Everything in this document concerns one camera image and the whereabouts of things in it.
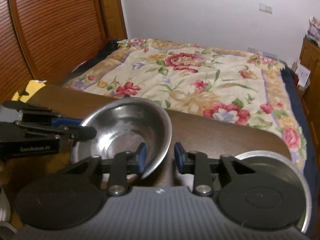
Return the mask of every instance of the navy blue blanket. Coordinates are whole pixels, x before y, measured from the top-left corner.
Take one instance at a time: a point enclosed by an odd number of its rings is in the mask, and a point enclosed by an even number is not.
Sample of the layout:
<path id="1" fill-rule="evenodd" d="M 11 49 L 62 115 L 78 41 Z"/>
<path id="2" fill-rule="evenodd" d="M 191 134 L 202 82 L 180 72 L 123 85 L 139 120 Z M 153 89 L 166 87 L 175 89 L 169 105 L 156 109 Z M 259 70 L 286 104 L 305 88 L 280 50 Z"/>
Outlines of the navy blue blanket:
<path id="1" fill-rule="evenodd" d="M 294 72 L 288 68 L 281 71 L 282 79 L 285 84 L 285 88 L 289 94 L 289 98 L 291 101 L 291 107 L 294 116 L 296 117 L 297 122 L 302 127 L 303 134 L 307 140 L 307 161 L 304 167 L 304 176 L 307 179 L 307 182 L 310 187 L 311 195 L 312 195 L 312 217 L 311 222 L 308 227 L 307 235 L 311 236 L 313 231 L 316 230 L 316 219 L 318 214 L 318 189 L 319 189 L 319 181 L 318 181 L 318 167 L 316 164 L 316 152 L 314 150 L 311 134 L 308 127 L 307 118 L 303 112 L 302 103 L 298 96 L 298 92 L 296 86 L 294 84 Z"/>

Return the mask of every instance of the dark bedding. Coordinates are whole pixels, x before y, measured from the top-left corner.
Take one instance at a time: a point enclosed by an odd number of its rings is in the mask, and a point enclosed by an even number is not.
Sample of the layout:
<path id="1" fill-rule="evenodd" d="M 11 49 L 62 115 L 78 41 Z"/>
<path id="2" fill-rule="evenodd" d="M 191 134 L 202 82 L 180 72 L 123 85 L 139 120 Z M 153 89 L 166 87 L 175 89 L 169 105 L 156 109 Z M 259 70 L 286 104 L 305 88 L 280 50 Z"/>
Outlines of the dark bedding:
<path id="1" fill-rule="evenodd" d="M 307 235 L 311 236 L 313 234 L 313 230 L 316 227 L 316 219 L 318 216 L 318 189 L 319 189 L 319 181 L 318 181 L 318 167 L 316 164 L 316 153 L 312 144 L 311 134 L 308 127 L 307 118 L 303 112 L 302 103 L 298 96 L 298 92 L 296 90 L 294 84 L 294 72 L 288 68 L 281 71 L 282 79 L 285 84 L 285 88 L 289 94 L 289 98 L 291 101 L 292 111 L 294 116 L 296 117 L 297 122 L 302 127 L 303 134 L 307 140 L 307 160 L 304 167 L 304 176 L 307 179 L 307 182 L 310 187 L 311 195 L 312 195 L 312 217 L 311 222 L 307 231 Z"/>
<path id="2" fill-rule="evenodd" d="M 116 39 L 109 40 L 94 58 L 86 61 L 85 63 L 78 66 L 74 71 L 70 72 L 59 85 L 63 86 L 70 79 L 81 76 L 84 72 L 94 67 L 102 60 L 104 60 L 112 52 L 118 49 L 118 41 L 119 40 Z"/>

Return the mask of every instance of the wooden wardrobe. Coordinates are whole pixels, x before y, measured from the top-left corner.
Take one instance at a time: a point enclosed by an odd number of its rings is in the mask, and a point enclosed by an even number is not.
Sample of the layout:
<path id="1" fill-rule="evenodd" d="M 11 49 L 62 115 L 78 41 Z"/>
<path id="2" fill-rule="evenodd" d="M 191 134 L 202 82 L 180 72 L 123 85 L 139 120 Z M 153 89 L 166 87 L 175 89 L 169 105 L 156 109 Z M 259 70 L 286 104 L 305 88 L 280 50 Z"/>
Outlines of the wooden wardrobe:
<path id="1" fill-rule="evenodd" d="M 0 103 L 30 79 L 57 84 L 108 35 L 125 38 L 119 2 L 0 0 Z"/>
<path id="2" fill-rule="evenodd" d="M 302 97 L 302 105 L 308 120 L 313 145 L 320 167 L 320 48 L 307 39 L 303 40 L 301 64 L 310 69 L 310 85 Z"/>

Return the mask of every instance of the pink flower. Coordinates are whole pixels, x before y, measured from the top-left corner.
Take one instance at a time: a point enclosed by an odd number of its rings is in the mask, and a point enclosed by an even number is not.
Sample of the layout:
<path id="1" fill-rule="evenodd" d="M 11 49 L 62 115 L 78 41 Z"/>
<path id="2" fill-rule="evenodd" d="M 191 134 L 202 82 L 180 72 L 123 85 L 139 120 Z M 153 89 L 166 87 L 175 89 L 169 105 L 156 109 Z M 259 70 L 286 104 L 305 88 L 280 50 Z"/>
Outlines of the pink flower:
<path id="1" fill-rule="evenodd" d="M 191 83 L 190 86 L 195 86 L 200 93 L 202 93 L 208 86 L 208 83 L 204 83 L 202 80 L 198 79 L 196 82 Z"/>
<path id="2" fill-rule="evenodd" d="M 212 105 L 211 109 L 204 109 L 202 116 L 218 121 L 246 125 L 250 118 L 250 113 L 248 110 L 240 109 L 234 104 L 225 105 L 217 102 Z"/>
<path id="3" fill-rule="evenodd" d="M 191 73 L 198 73 L 198 71 L 196 69 L 193 69 L 193 68 L 189 68 L 187 69 L 188 72 L 191 72 Z"/>
<path id="4" fill-rule="evenodd" d="M 241 69 L 241 70 L 239 70 L 239 73 L 241 74 L 241 76 L 243 77 L 243 78 L 249 78 L 249 75 L 248 75 L 248 71 L 246 70 L 246 69 Z"/>
<path id="5" fill-rule="evenodd" d="M 247 60 L 247 63 L 253 63 L 257 65 L 257 62 L 260 62 L 260 64 L 263 65 L 274 65 L 276 63 L 276 60 L 268 57 L 261 57 L 260 55 L 254 55 L 251 56 L 249 60 Z"/>
<path id="6" fill-rule="evenodd" d="M 283 131 L 284 141 L 288 148 L 299 149 L 301 147 L 301 138 L 297 130 L 292 127 L 287 127 Z"/>
<path id="7" fill-rule="evenodd" d="M 266 114 L 271 114 L 273 111 L 273 106 L 272 104 L 262 104 L 260 106 L 260 109 L 265 112 Z"/>
<path id="8" fill-rule="evenodd" d="M 282 103 L 276 103 L 275 107 L 283 108 L 283 104 Z"/>
<path id="9" fill-rule="evenodd" d="M 276 63 L 276 60 L 268 58 L 268 57 L 260 57 L 259 56 L 259 58 L 260 58 L 260 61 L 261 61 L 261 63 L 263 65 L 269 65 L 270 64 L 270 65 L 273 66 Z"/>
<path id="10" fill-rule="evenodd" d="M 198 71 L 190 68 L 201 67 L 203 59 L 197 56 L 195 53 L 184 53 L 173 54 L 170 57 L 164 59 L 167 66 L 173 67 L 173 70 L 188 70 L 191 73 L 197 73 Z"/>
<path id="11" fill-rule="evenodd" d="M 128 42 L 128 45 L 133 46 L 133 47 L 139 47 L 144 43 L 143 39 L 132 39 L 131 41 Z"/>
<path id="12" fill-rule="evenodd" d="M 140 86 L 134 86 L 132 82 L 127 82 L 124 86 L 117 87 L 115 97 L 124 95 L 135 96 L 140 89 Z"/>

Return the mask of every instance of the metal bowl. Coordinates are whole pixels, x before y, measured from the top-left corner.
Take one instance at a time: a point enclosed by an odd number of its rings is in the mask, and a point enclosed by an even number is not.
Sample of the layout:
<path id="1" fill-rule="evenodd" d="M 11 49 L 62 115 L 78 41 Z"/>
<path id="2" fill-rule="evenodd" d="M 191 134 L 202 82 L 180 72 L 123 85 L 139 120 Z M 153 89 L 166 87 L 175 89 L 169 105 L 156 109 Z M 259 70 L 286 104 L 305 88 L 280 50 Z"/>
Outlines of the metal bowl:
<path id="1" fill-rule="evenodd" d="M 73 163 L 90 155 L 111 159 L 116 153 L 135 151 L 144 142 L 147 160 L 142 178 L 149 176 L 162 162 L 172 137 L 167 112 L 153 101 L 143 98 L 116 100 L 92 113 L 80 125 L 93 126 L 97 136 L 76 143 L 71 154 Z"/>
<path id="2" fill-rule="evenodd" d="M 257 170 L 268 172 L 288 183 L 301 189 L 306 198 L 306 210 L 297 223 L 297 228 L 305 233 L 311 219 L 311 193 L 308 183 L 293 163 L 286 157 L 270 151 L 251 151 L 236 156 L 239 160 L 244 160 Z"/>

